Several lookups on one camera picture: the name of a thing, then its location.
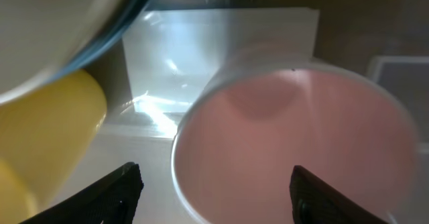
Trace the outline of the yellow cup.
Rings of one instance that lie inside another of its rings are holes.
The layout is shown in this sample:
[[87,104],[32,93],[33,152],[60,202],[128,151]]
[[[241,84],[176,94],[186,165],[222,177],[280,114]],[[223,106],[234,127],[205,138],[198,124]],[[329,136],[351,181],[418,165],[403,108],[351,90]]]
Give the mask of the yellow cup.
[[47,207],[107,114],[98,82],[79,70],[1,106],[1,222]]

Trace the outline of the dark blue bowl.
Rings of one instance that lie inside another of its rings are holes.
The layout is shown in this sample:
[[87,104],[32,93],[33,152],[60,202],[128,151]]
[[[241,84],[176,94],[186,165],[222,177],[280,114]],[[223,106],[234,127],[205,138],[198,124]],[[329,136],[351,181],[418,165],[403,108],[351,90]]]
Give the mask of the dark blue bowl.
[[53,82],[80,68],[84,68],[115,45],[137,16],[143,11],[149,0],[120,0],[119,6],[96,36],[81,49],[70,62],[51,76]]

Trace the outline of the cream large bowl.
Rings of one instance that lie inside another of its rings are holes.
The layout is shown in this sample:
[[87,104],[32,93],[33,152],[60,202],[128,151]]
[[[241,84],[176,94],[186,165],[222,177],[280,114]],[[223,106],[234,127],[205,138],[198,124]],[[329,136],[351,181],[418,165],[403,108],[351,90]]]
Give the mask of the cream large bowl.
[[123,0],[1,0],[1,102],[46,84]]

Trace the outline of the pink cup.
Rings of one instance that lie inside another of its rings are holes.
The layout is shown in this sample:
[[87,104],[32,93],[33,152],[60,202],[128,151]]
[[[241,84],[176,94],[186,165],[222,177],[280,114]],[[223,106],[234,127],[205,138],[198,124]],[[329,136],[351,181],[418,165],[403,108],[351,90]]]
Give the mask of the pink cup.
[[363,76],[269,44],[230,52],[178,126],[180,202],[201,223],[291,223],[302,166],[381,218],[411,193],[416,127]]

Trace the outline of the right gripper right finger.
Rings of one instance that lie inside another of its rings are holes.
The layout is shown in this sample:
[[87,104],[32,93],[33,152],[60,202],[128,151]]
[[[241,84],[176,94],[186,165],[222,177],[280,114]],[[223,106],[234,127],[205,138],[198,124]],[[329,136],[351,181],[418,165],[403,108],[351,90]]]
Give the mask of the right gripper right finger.
[[289,189],[295,224],[387,224],[303,166],[293,168]]

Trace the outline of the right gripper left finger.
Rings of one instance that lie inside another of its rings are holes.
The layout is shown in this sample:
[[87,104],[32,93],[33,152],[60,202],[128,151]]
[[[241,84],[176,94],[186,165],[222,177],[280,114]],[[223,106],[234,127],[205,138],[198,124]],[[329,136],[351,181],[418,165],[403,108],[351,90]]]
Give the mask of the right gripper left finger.
[[128,162],[21,224],[132,224],[144,184]]

